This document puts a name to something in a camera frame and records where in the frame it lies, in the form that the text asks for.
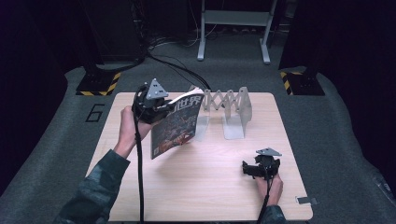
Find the hazard tape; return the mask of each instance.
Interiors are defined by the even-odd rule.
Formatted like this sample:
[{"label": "hazard tape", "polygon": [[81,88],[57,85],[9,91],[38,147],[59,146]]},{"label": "hazard tape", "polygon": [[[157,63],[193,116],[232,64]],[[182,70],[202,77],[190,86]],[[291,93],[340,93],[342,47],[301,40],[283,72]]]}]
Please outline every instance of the hazard tape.
[{"label": "hazard tape", "polygon": [[111,93],[113,93],[114,89],[116,89],[117,82],[119,81],[120,76],[121,76],[121,73],[117,73],[113,77],[113,80],[111,81],[111,84],[108,87],[107,91],[77,91],[76,95],[86,95],[86,96],[111,95]]},{"label": "hazard tape", "polygon": [[[302,73],[292,72],[292,74],[301,75]],[[291,86],[290,86],[289,81],[288,81],[288,73],[281,72],[280,76],[282,77],[283,85],[285,86],[285,89],[286,89],[286,92],[288,93],[288,95],[293,95],[293,91],[292,91]]]}]

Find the cable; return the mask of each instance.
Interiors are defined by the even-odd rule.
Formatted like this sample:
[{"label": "cable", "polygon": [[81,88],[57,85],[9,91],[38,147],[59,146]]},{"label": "cable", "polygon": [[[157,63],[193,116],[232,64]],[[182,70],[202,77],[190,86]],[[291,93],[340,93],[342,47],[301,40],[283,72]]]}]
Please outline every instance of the cable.
[{"label": "cable", "polygon": [[197,33],[197,36],[196,36],[196,38],[195,38],[195,40],[192,42],[192,44],[190,44],[190,45],[183,45],[184,47],[191,47],[192,45],[194,45],[200,38],[199,38],[199,31],[198,31],[198,23],[197,23],[197,20],[195,19],[195,16],[194,16],[194,12],[192,11],[192,6],[191,6],[191,0],[189,0],[189,5],[190,5],[190,11],[191,11],[191,15],[192,15],[192,18],[194,19],[194,23],[195,23],[195,29],[196,29],[196,33]]},{"label": "cable", "polygon": [[171,56],[166,56],[166,55],[161,55],[161,54],[151,54],[151,55],[152,55],[152,56],[155,56],[155,57],[164,57],[164,58],[174,59],[174,60],[178,61],[181,65],[183,65],[183,67],[184,67],[185,69],[188,69],[188,68],[186,67],[186,65],[185,65],[183,62],[181,62],[179,59],[177,59],[177,58],[174,58],[174,57],[171,57]]},{"label": "cable", "polygon": [[139,201],[140,201],[140,224],[143,224],[144,215],[145,215],[145,199],[144,199],[144,192],[143,192],[143,153],[142,153],[142,138],[139,132],[139,125],[138,122],[140,118],[136,116],[136,98],[139,92],[142,91],[142,88],[139,88],[138,91],[134,94],[134,129],[135,129],[135,141],[136,141],[136,148],[137,148],[137,176],[139,181]]},{"label": "cable", "polygon": [[179,73],[176,68],[173,68],[171,65],[166,64],[166,66],[168,66],[169,68],[171,68],[172,70],[174,70],[175,72],[177,72],[181,77],[183,77],[186,81],[190,82],[191,85],[194,85],[194,83],[192,83],[191,81],[189,81],[186,77],[184,77],[183,75],[181,75],[181,73]]},{"label": "cable", "polygon": [[149,52],[148,52],[147,56],[150,59],[154,60],[154,61],[157,61],[159,63],[164,63],[164,64],[167,64],[167,65],[173,66],[173,67],[175,67],[177,69],[180,69],[180,70],[182,70],[184,72],[187,72],[192,77],[194,77],[198,82],[200,82],[205,87],[206,90],[211,90],[209,84],[202,77],[200,77],[198,74],[192,72],[191,70],[183,68],[183,67],[180,67],[180,66],[178,66],[178,65],[176,65],[174,63],[169,63],[169,62],[163,61],[161,59],[157,59],[157,58],[153,57]]},{"label": "cable", "polygon": [[[221,10],[224,9],[224,0],[221,3]],[[209,31],[209,33],[207,33],[207,35],[205,35],[205,37],[209,36],[210,34],[212,34],[212,32],[215,30],[216,26],[218,26],[217,24],[215,24],[215,26],[212,28],[212,30]]]},{"label": "cable", "polygon": [[136,30],[139,40],[143,41],[148,30],[146,29],[146,15],[143,3],[140,0],[131,0],[132,20],[134,21],[134,29]]},{"label": "cable", "polygon": [[268,177],[268,173],[266,169],[264,169],[264,172],[265,172],[264,178],[267,180],[267,195],[265,195],[264,202],[262,203],[262,210],[260,211],[259,218],[257,219],[257,224],[261,223],[262,216],[264,215],[265,210],[267,209],[268,199],[270,197],[270,189],[273,183],[273,181],[271,181],[270,184],[270,178]]}]

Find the power cord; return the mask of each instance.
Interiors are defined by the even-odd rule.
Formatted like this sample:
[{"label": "power cord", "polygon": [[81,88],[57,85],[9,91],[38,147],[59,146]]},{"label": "power cord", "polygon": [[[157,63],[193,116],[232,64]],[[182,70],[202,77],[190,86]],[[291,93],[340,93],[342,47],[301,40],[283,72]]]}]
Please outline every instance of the power cord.
[{"label": "power cord", "polygon": [[143,153],[142,153],[142,137],[139,132],[139,120],[140,118],[136,115],[136,99],[137,95],[142,91],[142,87],[140,87],[134,95],[134,139],[136,141],[136,149],[137,149],[137,178],[139,182],[139,201],[140,201],[140,224],[143,224],[144,215],[145,215],[145,199],[144,199],[144,191],[143,191]]},{"label": "power cord", "polygon": [[187,68],[184,68],[184,67],[181,67],[181,66],[179,66],[179,65],[177,65],[177,64],[169,63],[169,62],[167,62],[167,61],[163,61],[163,60],[161,60],[161,59],[155,58],[155,57],[152,56],[149,52],[147,52],[147,57],[150,58],[150,59],[152,59],[152,60],[154,60],[154,61],[157,61],[157,62],[159,62],[159,63],[163,63],[163,64],[166,64],[166,65],[169,65],[169,66],[171,66],[171,67],[174,67],[174,68],[176,68],[176,69],[179,69],[179,70],[181,70],[181,71],[184,71],[184,72],[188,73],[189,75],[191,75],[192,77],[194,77],[198,82],[200,82],[201,85],[203,85],[203,86],[205,87],[205,90],[211,90],[209,84],[208,84],[202,77],[200,77],[198,74],[192,72],[191,70],[189,70],[189,69],[187,69]]},{"label": "power cord", "polygon": [[267,209],[268,199],[270,197],[270,189],[272,187],[273,181],[270,184],[270,178],[268,177],[267,170],[264,169],[264,179],[267,180],[267,195],[265,195],[264,202],[262,203],[262,210],[260,211],[259,218],[257,219],[257,224],[262,223],[262,216],[264,216],[265,210]]},{"label": "power cord", "polygon": [[[165,56],[165,55],[153,55],[153,56],[156,56],[156,57],[167,57],[167,58],[175,59],[175,60],[179,61],[179,62],[184,66],[184,68],[187,69],[186,65],[184,65],[184,63],[182,63],[182,62],[181,62],[180,60],[178,60],[177,58],[173,58],[173,57],[169,57],[169,56]],[[183,79],[185,79],[185,80],[186,80],[187,82],[189,82],[191,85],[194,85],[194,86],[195,86],[195,84],[194,84],[193,82],[191,82],[191,81],[188,80],[185,76],[183,76],[181,73],[179,73],[179,72],[176,70],[176,68],[172,67],[172,66],[169,65],[169,64],[166,64],[166,66],[168,66],[170,69],[172,69],[172,70],[174,70],[176,73],[178,73]]]},{"label": "power cord", "polygon": [[183,45],[184,47],[187,47],[187,48],[188,48],[188,47],[191,47],[192,45],[194,45],[194,44],[199,40],[198,23],[197,23],[197,20],[195,19],[194,12],[193,12],[193,10],[192,10],[191,0],[189,0],[189,6],[190,6],[190,11],[191,11],[192,18],[194,19],[195,29],[196,29],[197,32],[196,32],[195,40],[192,41],[192,44]]}]

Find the metal stand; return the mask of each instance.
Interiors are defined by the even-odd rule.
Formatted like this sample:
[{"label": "metal stand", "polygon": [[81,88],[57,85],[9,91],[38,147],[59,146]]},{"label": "metal stand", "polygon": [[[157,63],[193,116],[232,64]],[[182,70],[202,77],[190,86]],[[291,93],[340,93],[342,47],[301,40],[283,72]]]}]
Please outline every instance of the metal stand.
[{"label": "metal stand", "polygon": [[271,23],[274,17],[274,11],[277,0],[273,0],[269,12],[246,12],[246,11],[221,11],[205,10],[205,0],[202,0],[201,10],[201,41],[198,49],[198,61],[204,60],[205,55],[205,25],[206,24],[234,24],[234,25],[252,25],[265,26],[263,38],[260,39],[262,48],[262,59],[265,64],[270,63],[268,54],[267,40],[271,29]]}]

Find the book cover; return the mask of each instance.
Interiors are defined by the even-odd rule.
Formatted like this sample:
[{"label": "book cover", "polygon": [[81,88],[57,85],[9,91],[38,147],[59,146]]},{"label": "book cover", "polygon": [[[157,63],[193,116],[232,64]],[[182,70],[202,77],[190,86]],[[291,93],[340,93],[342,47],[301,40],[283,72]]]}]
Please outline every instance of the book cover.
[{"label": "book cover", "polygon": [[190,141],[196,132],[196,125],[204,92],[195,88],[169,102],[173,111],[151,130],[151,159],[162,155],[172,147]]}]

